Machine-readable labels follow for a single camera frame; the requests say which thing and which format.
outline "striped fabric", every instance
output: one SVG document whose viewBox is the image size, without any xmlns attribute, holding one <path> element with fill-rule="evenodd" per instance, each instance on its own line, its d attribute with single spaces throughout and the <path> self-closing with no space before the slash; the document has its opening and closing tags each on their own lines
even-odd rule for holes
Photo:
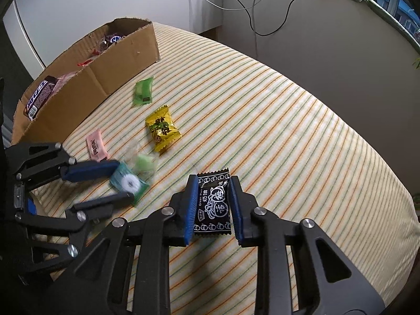
<svg viewBox="0 0 420 315">
<path fill-rule="evenodd" d="M 260 206 L 292 221 L 314 219 L 389 303 L 407 280 L 420 226 L 410 194 L 377 152 L 282 74 L 217 42 L 154 26 L 162 60 L 110 96 L 64 143 L 77 160 L 87 160 L 85 136 L 100 128 L 113 158 L 135 143 L 151 152 L 144 119 L 169 106 L 183 137 L 161 154 L 139 205 L 114 216 L 147 217 L 183 189 L 189 174 L 228 167 Z M 153 103 L 133 107 L 135 82 L 150 76 Z M 36 191 L 54 217 L 110 193 L 108 181 L 55 181 Z M 172 313 L 253 314 L 256 262 L 257 249 L 239 248 L 233 236 L 171 248 Z"/>
</svg>

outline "black metal bracket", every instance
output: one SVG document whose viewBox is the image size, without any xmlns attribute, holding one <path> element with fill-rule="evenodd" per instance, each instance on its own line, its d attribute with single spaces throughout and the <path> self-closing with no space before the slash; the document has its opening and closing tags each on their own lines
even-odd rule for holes
<svg viewBox="0 0 420 315">
<path fill-rule="evenodd" d="M 237 176 L 229 182 L 235 236 L 242 247 L 258 247 L 255 314 L 378 315 L 385 305 L 376 290 L 311 219 L 294 223 L 259 207 L 242 191 Z M 291 247 L 299 310 L 293 312 L 289 262 Z"/>
<path fill-rule="evenodd" d="M 55 144 L 18 144 L 6 149 L 6 193 L 2 205 L 5 241 L 18 254 L 2 255 L 19 276 L 45 274 L 68 266 L 86 245 L 92 223 L 109 218 L 115 207 L 129 205 L 131 193 L 89 200 L 65 211 L 66 218 L 39 216 L 30 209 L 29 192 L 59 179 L 85 181 L 110 176 L 118 167 L 115 160 L 78 163 Z M 42 241 L 39 235 L 68 237 L 68 244 Z"/>
<path fill-rule="evenodd" d="M 62 315 L 169 315 L 169 246 L 188 244 L 185 215 L 190 198 L 197 194 L 196 186 L 197 176 L 191 175 L 184 191 L 174 194 L 168 206 L 146 219 L 131 223 L 114 219 L 48 288 L 43 307 Z M 136 245 L 141 248 L 133 311 L 127 312 Z M 80 303 L 89 305 L 80 308 Z"/>
</svg>

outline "black wire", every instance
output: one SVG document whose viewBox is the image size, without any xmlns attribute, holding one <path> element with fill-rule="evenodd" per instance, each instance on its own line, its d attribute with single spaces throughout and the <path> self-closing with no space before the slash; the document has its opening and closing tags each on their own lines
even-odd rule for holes
<svg viewBox="0 0 420 315">
<path fill-rule="evenodd" d="M 246 7 L 244 6 L 244 4 L 243 4 L 240 0 L 237 0 L 237 1 L 241 4 L 241 6 L 242 6 L 243 8 L 246 8 Z M 251 22 L 251 15 L 249 14 L 248 10 L 247 10 L 247 9 L 245 9 L 246 13 L 248 14 L 248 18 L 249 18 L 249 25 L 251 26 L 251 29 L 252 29 L 255 33 L 257 33 L 259 36 L 268 36 L 268 35 L 271 35 L 271 34 L 273 34 L 273 33 L 277 32 L 277 31 L 278 31 L 280 28 L 282 28 L 282 27 L 283 27 L 283 25 L 286 23 L 287 16 L 288 16 L 288 13 L 289 13 L 289 10 L 290 10 L 290 6 L 291 6 L 291 4 L 292 4 L 294 1 L 295 1 L 295 0 L 290 1 L 289 6 L 287 7 L 287 13 L 286 13 L 286 16 L 285 16 L 285 18 L 284 18 L 283 23 L 280 25 L 280 27 L 279 27 L 279 28 L 277 28 L 276 30 L 274 30 L 274 31 L 272 31 L 272 32 L 270 32 L 270 33 L 268 33 L 268 34 L 259 34 L 258 32 L 254 31 L 254 29 L 253 29 L 253 24 L 252 24 L 252 22 Z"/>
</svg>

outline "candy bar wrapper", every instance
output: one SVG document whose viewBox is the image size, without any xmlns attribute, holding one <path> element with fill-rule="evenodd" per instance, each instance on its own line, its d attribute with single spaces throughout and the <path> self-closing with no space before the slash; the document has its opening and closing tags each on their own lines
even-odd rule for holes
<svg viewBox="0 0 420 315">
<path fill-rule="evenodd" d="M 231 234 L 227 201 L 229 169 L 197 174 L 198 203 L 194 233 L 198 235 Z"/>
<path fill-rule="evenodd" d="M 85 67 L 85 66 L 87 66 L 87 65 L 89 65 L 91 62 L 93 62 L 96 58 L 98 58 L 98 55 L 99 54 L 97 54 L 97 55 L 95 55 L 95 56 L 91 56 L 89 59 L 86 59 L 84 62 L 80 62 L 79 64 L 77 64 L 77 66 L 83 66 L 83 67 Z"/>
<path fill-rule="evenodd" d="M 155 151 L 161 151 L 169 143 L 181 137 L 181 133 L 172 122 L 167 105 L 161 106 L 147 116 L 146 125 L 155 140 Z"/>
<path fill-rule="evenodd" d="M 102 40 L 95 46 L 93 49 L 92 55 L 97 56 L 108 49 L 109 46 L 116 43 L 118 40 L 123 38 L 120 34 L 114 33 L 111 35 L 106 35 Z"/>
<path fill-rule="evenodd" d="M 51 92 L 51 97 L 54 96 L 58 90 L 60 90 L 65 83 L 67 83 L 70 79 L 72 79 L 76 75 L 77 71 L 73 71 L 70 73 L 67 73 L 66 75 L 62 75 L 61 77 L 58 77 L 57 84 L 54 86 L 54 89 Z"/>
<path fill-rule="evenodd" d="M 51 96 L 55 85 L 57 84 L 57 78 L 50 75 L 46 76 L 38 88 L 35 90 L 32 97 L 29 99 L 28 104 L 24 109 L 24 115 L 31 121 L 34 120 L 35 116 L 41 109 L 41 107 L 47 102 Z"/>
</svg>

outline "green candy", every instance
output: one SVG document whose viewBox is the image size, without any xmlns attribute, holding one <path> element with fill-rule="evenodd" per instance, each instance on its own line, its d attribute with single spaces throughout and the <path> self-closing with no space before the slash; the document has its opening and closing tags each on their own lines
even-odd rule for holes
<svg viewBox="0 0 420 315">
<path fill-rule="evenodd" d="M 147 172 L 155 169 L 153 163 L 154 157 L 152 155 L 138 154 L 136 165 L 133 170 L 136 172 Z"/>
<path fill-rule="evenodd" d="M 153 77 L 139 81 L 134 86 L 134 105 L 144 105 L 152 102 Z"/>
</svg>

